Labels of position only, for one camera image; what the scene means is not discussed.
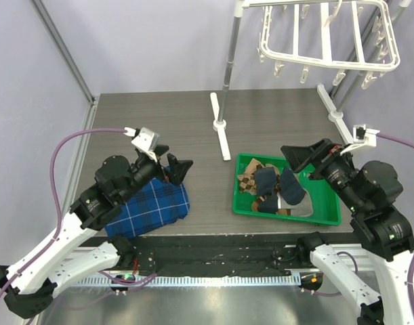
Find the dark navy patterned sock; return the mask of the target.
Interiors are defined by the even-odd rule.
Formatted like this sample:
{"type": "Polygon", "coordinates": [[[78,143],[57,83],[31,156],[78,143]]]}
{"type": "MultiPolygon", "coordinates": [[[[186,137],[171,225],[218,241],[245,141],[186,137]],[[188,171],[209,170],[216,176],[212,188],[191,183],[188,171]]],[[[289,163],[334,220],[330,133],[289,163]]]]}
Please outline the dark navy patterned sock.
{"type": "Polygon", "coordinates": [[[264,167],[258,169],[254,173],[255,184],[256,184],[256,195],[270,196],[277,195],[276,185],[278,183],[277,174],[274,167],[264,167]]]}

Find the brown argyle sock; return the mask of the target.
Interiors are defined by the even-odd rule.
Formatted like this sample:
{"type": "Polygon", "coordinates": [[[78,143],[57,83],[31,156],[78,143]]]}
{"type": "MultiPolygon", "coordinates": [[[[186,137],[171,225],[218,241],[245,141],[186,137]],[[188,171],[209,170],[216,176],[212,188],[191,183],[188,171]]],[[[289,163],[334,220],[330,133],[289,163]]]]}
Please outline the brown argyle sock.
{"type": "Polygon", "coordinates": [[[256,195],[256,184],[254,173],[258,169],[263,169],[264,165],[257,159],[252,158],[250,163],[245,168],[244,172],[237,175],[238,191],[241,193],[249,193],[256,195]]]}

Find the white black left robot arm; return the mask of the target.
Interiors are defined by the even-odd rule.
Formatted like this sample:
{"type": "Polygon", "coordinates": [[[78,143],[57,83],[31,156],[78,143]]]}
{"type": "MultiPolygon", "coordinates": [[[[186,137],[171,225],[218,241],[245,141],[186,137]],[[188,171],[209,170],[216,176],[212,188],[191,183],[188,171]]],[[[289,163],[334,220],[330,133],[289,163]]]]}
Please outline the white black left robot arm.
{"type": "Polygon", "coordinates": [[[73,202],[60,225],[17,263],[0,265],[0,289],[11,312],[32,319],[88,274],[133,265],[135,248],[122,235],[68,263],[64,259],[118,217],[122,205],[151,180],[175,186],[182,183],[193,161],[178,160],[168,149],[160,145],[148,154],[138,150],[134,163],[124,156],[108,157],[95,172],[94,185],[73,202]]]}

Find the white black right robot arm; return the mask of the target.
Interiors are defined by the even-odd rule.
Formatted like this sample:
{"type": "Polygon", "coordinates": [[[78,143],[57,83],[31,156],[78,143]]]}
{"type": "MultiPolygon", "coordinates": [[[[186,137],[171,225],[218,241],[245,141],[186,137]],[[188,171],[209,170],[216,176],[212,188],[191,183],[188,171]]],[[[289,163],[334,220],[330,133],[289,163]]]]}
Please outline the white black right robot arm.
{"type": "Polygon", "coordinates": [[[349,208],[350,225],[373,265],[379,290],[367,286],[319,232],[298,239],[295,257],[330,279],[354,307],[358,324],[414,324],[414,235],[394,206],[403,186],[388,163],[371,160],[356,169],[351,150],[330,139],[281,147],[293,172],[312,165],[309,178],[325,180],[349,208]]]}

